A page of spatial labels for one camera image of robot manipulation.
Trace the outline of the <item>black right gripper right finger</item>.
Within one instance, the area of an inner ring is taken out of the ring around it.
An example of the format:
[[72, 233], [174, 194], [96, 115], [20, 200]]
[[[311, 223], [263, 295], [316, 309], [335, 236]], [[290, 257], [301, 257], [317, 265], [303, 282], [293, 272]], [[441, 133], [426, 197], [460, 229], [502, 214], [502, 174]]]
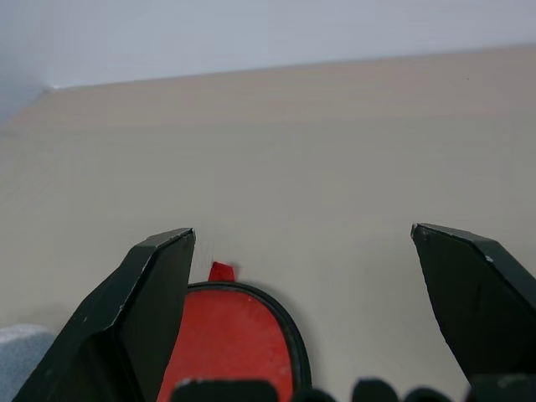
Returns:
[[441, 334], [468, 380], [536, 374], [536, 278], [499, 242], [434, 224], [411, 239]]

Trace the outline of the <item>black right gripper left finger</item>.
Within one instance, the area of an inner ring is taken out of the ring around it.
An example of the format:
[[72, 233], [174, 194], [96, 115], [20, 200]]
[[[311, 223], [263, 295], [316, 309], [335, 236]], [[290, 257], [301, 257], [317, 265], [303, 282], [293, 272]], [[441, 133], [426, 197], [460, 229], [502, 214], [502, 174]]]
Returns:
[[183, 314], [195, 233], [132, 247], [77, 307], [13, 402], [156, 402]]

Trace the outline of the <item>red lid with black rim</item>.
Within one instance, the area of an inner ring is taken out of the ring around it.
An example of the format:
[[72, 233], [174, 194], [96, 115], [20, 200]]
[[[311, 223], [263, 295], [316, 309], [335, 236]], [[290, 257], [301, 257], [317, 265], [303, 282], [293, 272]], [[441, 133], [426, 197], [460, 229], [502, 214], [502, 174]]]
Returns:
[[273, 296], [221, 262], [188, 286], [157, 402], [291, 402], [311, 387], [302, 335]]

